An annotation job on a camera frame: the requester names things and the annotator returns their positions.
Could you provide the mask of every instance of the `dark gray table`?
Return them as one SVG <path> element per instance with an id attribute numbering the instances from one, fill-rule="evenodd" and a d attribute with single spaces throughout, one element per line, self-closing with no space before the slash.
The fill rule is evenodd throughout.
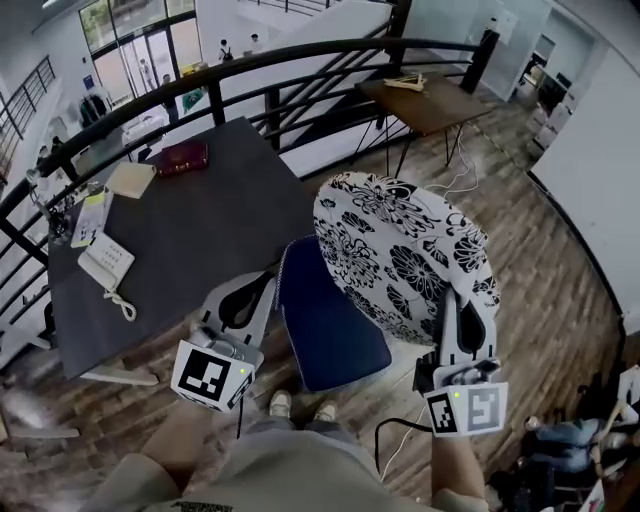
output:
<path id="1" fill-rule="evenodd" d="M 277 262 L 313 233 L 313 198 L 246 119 L 203 132 L 209 168 L 154 178 L 141 199 L 115 196 L 105 233 L 135 255 L 119 306 L 77 263 L 82 249 L 49 247 L 49 284 L 68 378 L 177 325 L 215 286 Z M 157 163 L 156 157 L 148 163 Z M 79 205 L 72 210 L 74 217 Z"/>

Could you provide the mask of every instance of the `bag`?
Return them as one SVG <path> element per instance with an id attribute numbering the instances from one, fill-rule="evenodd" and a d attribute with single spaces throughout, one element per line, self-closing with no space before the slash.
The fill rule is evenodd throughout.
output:
<path id="1" fill-rule="evenodd" d="M 228 52 L 224 51 L 224 48 L 220 48 L 222 50 L 222 62 L 227 62 L 229 60 L 233 60 L 233 55 L 231 55 L 231 48 L 229 48 Z"/>

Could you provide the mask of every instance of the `red leather book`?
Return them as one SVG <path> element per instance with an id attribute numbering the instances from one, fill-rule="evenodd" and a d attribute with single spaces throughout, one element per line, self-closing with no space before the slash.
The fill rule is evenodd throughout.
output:
<path id="1" fill-rule="evenodd" d="M 209 166 L 209 146 L 206 142 L 181 142 L 164 148 L 160 153 L 160 176 L 171 176 L 186 171 L 200 171 Z"/>

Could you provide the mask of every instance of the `black cable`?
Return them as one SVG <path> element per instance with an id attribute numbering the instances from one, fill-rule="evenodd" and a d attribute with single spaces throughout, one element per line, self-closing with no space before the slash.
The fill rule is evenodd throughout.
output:
<path id="1" fill-rule="evenodd" d="M 238 430 L 236 431 L 236 439 L 240 439 L 240 431 L 242 430 L 242 413 L 244 412 L 244 396 L 240 397 L 240 411 L 238 414 Z"/>
<path id="2" fill-rule="evenodd" d="M 378 460 L 379 454 L 379 446 L 378 446 L 378 435 L 380 434 L 380 427 L 386 425 L 387 423 L 400 423 L 401 425 L 405 425 L 406 427 L 415 428 L 416 430 L 420 430 L 422 432 L 433 432 L 433 429 L 430 427 L 425 427 L 424 425 L 419 425 L 418 423 L 412 423 L 411 421 L 403 420 L 401 418 L 389 418 L 384 421 L 378 423 L 375 431 L 375 443 L 376 443 L 376 470 L 380 473 L 380 461 Z"/>

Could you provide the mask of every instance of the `blue chair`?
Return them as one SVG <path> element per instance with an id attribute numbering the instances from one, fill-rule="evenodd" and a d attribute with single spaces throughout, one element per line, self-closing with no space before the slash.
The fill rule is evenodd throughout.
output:
<path id="1" fill-rule="evenodd" d="M 287 247 L 276 305 L 309 391 L 344 386 L 391 364 L 382 331 L 335 285 L 315 236 Z"/>

